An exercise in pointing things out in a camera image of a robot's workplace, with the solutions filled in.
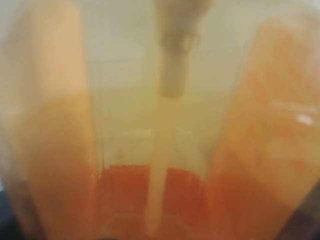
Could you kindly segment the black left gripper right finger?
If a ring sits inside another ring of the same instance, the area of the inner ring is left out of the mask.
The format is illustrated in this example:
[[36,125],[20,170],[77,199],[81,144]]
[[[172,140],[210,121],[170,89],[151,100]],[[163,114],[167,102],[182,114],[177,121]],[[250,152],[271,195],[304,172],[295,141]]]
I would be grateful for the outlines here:
[[320,239],[320,181],[314,185],[282,229],[282,239]]

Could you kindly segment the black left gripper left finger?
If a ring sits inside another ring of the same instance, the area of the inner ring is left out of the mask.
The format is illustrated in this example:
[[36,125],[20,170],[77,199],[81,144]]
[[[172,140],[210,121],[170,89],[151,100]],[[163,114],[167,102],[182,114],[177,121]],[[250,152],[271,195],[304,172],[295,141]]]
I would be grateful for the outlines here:
[[26,240],[18,218],[13,212],[4,186],[0,185],[0,240]]

